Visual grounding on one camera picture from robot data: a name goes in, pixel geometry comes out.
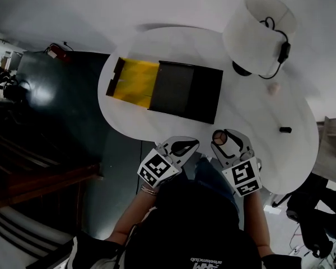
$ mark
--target yellow cloth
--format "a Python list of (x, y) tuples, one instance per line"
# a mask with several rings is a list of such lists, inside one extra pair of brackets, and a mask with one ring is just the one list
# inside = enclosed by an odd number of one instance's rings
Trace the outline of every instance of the yellow cloth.
[(125, 63), (113, 97), (149, 108), (159, 64), (126, 58), (123, 60)]

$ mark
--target white lampshade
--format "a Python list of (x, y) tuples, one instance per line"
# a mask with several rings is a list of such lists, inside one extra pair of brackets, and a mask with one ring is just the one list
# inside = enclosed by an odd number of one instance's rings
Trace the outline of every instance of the white lampshade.
[(272, 17), (275, 30), (283, 31), (292, 44), (297, 22), (279, 0), (243, 0), (223, 32), (224, 46), (230, 58), (243, 69), (268, 76), (276, 72), (282, 43), (286, 38), (267, 28), (261, 20)]

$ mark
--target white table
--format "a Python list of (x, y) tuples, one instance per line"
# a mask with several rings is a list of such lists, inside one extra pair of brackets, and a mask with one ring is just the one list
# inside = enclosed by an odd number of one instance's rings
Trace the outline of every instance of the white table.
[[(194, 64), (224, 71), (214, 124), (158, 113), (106, 96), (118, 57)], [(267, 86), (278, 82), (275, 96)], [(298, 188), (310, 174), (318, 153), (318, 128), (306, 100), (295, 93), (289, 77), (280, 71), (274, 79), (239, 76), (232, 68), (221, 33), (190, 27), (147, 31), (118, 45), (105, 63), (98, 86), (103, 116), (120, 133), (138, 140), (163, 142), (171, 136), (200, 141), (199, 152), (214, 156), (212, 133), (230, 128), (247, 135), (262, 160), (263, 186), (276, 194)], [(280, 133), (291, 127), (292, 133)]]

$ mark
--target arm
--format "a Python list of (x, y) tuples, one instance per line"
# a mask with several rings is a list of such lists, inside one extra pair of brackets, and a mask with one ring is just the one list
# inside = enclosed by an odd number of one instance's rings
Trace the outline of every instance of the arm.
[(244, 197), (244, 231), (254, 240), (261, 258), (274, 254), (259, 191)]
[[(144, 186), (151, 189), (148, 184), (144, 184)], [(156, 196), (144, 191), (139, 191), (132, 203), (118, 220), (111, 236), (106, 240), (123, 245), (132, 226), (143, 220), (144, 216), (154, 206), (155, 202)]]

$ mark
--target gray floor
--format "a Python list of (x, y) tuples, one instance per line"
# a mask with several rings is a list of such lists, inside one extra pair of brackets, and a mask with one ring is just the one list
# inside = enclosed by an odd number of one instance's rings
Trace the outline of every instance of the gray floor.
[[(97, 84), (108, 55), (73, 53), (63, 63), (42, 53), (26, 53), (18, 79), (27, 81), (27, 99), (53, 131), (64, 135), (86, 153), (101, 161), (103, 180), (93, 180), (85, 195), (84, 228), (91, 236), (105, 239), (136, 193), (141, 141), (123, 136), (103, 118), (97, 100)], [(142, 157), (154, 147), (143, 142)], [(184, 166), (193, 177), (196, 153)], [(213, 165), (220, 170), (217, 160)], [(243, 225), (242, 198), (236, 198)]]

